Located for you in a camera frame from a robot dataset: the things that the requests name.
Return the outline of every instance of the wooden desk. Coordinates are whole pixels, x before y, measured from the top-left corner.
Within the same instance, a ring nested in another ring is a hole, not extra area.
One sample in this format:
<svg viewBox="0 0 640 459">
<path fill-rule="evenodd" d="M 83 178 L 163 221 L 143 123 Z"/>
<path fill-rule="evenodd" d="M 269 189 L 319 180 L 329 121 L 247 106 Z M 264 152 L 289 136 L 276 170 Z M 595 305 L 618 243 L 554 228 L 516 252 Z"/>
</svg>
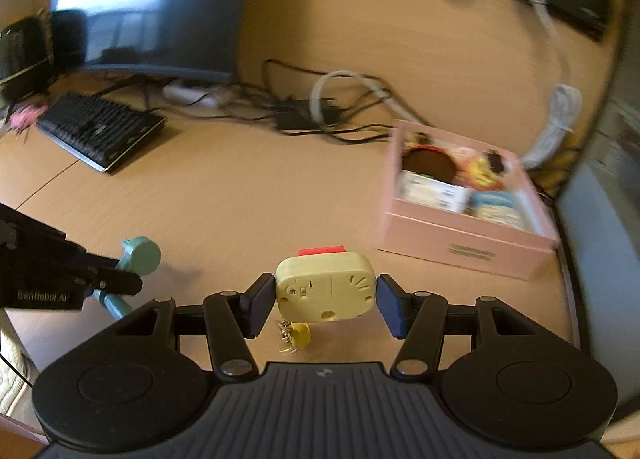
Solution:
<svg viewBox="0 0 640 459">
<path fill-rule="evenodd" d="M 159 296 L 200 303 L 217 291 L 244 291 L 297 249 L 345 245 L 410 291 L 428 289 L 452 303 L 493 295 L 569 339 L 566 295 L 553 260 L 524 282 L 374 249 L 385 150 L 384 144 L 338 146 L 257 125 L 172 118 L 161 139 L 117 174 L 76 164 L 20 211 L 105 255 L 119 256 L 126 237 L 154 239 L 163 264 L 145 280 L 134 305 Z M 10 317 L 39 368 L 111 322 L 92 299 L 79 313 Z M 260 365 L 289 359 L 278 351 L 277 309 L 271 318 L 249 343 Z M 443 365 L 465 353 L 468 342 L 447 338 Z M 354 321 L 314 326 L 310 347 L 296 359 L 390 365 L 400 344 L 372 311 Z M 182 351 L 210 368 L 204 338 L 184 339 Z"/>
<path fill-rule="evenodd" d="M 77 159 L 32 128 L 26 138 L 0 139 L 0 203 L 17 208 Z"/>
</svg>

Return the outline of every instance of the white cable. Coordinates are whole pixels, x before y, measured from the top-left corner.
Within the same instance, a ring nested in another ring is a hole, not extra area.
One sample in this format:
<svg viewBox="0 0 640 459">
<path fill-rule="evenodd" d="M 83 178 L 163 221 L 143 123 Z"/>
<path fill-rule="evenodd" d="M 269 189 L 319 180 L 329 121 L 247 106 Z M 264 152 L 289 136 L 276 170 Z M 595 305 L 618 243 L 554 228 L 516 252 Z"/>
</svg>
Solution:
<svg viewBox="0 0 640 459">
<path fill-rule="evenodd" d="M 546 9 L 546 0 L 529 0 L 540 23 L 545 28 L 558 56 L 562 84 L 556 85 L 549 99 L 549 121 L 532 149 L 520 159 L 526 169 L 535 169 L 553 156 L 567 132 L 573 132 L 572 126 L 582 110 L 582 93 L 568 85 L 570 66 L 562 48 L 560 37 Z"/>
<path fill-rule="evenodd" d="M 573 132 L 572 126 L 582 109 L 580 90 L 568 85 L 554 87 L 549 100 L 549 123 L 533 148 L 520 159 L 526 169 L 542 165 L 554 155 L 567 132 Z"/>
<path fill-rule="evenodd" d="M 311 112 L 311 118 L 323 130 L 326 129 L 327 125 L 325 124 L 324 116 L 322 115 L 320 98 L 324 85 L 334 76 L 351 76 L 352 78 L 356 78 L 360 83 L 362 83 L 362 85 L 369 87 L 369 89 L 371 89 L 373 93 L 382 100 L 382 103 L 385 103 L 385 105 L 394 111 L 400 118 L 424 124 L 424 120 L 422 118 L 410 113 L 404 108 L 404 106 L 400 105 L 398 100 L 383 90 L 375 80 L 365 78 L 362 74 L 354 73 L 353 71 L 334 71 L 332 73 L 325 74 L 318 79 L 318 82 L 311 90 L 311 96 L 309 97 L 309 111 Z"/>
</svg>

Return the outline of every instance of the pink object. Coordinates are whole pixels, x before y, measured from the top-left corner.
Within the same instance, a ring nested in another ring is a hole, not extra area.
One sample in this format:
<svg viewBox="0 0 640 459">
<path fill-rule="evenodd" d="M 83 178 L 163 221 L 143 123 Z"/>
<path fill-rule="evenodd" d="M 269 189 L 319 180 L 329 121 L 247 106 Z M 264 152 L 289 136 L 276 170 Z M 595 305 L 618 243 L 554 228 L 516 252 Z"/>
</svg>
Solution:
<svg viewBox="0 0 640 459">
<path fill-rule="evenodd" d="M 322 255 L 323 253 L 346 253 L 347 250 L 344 246 L 328 246 L 327 248 L 310 248 L 299 249 L 298 256 L 304 257 L 305 255 Z"/>
<path fill-rule="evenodd" d="M 11 130 L 18 130 L 22 132 L 29 128 L 31 125 L 36 124 L 38 118 L 47 110 L 47 105 L 36 106 L 36 105 L 28 105 L 25 106 L 19 112 L 16 112 L 11 115 L 9 118 L 9 128 Z"/>
<path fill-rule="evenodd" d="M 514 153 L 421 124 L 397 121 L 395 126 L 383 177 L 378 249 L 519 279 L 528 279 L 543 261 L 555 254 L 558 232 Z M 504 183 L 516 196 L 528 230 L 399 198 L 402 140 L 411 132 L 423 132 L 431 139 L 478 152 L 499 153 L 509 169 Z"/>
</svg>

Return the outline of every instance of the power adapter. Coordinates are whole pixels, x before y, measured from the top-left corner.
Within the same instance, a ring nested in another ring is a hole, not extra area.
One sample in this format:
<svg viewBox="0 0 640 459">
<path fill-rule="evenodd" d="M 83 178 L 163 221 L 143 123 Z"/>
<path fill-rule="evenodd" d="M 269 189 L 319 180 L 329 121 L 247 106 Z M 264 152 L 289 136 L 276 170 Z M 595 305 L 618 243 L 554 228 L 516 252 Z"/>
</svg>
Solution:
<svg viewBox="0 0 640 459">
<path fill-rule="evenodd" d="M 335 100 L 320 100 L 324 124 L 333 126 L 340 123 L 342 109 Z M 311 119 L 309 100 L 286 100 L 274 108 L 276 128 L 278 130 L 317 130 L 318 125 Z"/>
</svg>

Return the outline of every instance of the metal pivot screw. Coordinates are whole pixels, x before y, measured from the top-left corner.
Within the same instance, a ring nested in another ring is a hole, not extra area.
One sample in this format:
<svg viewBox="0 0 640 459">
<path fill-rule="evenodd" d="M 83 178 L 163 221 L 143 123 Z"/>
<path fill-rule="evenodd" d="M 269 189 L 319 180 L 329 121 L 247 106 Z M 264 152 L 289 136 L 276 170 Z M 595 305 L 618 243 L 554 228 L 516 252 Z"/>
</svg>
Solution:
<svg viewBox="0 0 640 459">
<path fill-rule="evenodd" d="M 254 366 L 247 360 L 228 360 L 222 364 L 220 370 L 225 376 L 237 378 L 249 374 Z"/>
<path fill-rule="evenodd" d="M 403 376 L 420 376 L 429 370 L 429 365 L 422 360 L 402 360 L 396 370 Z"/>
</svg>

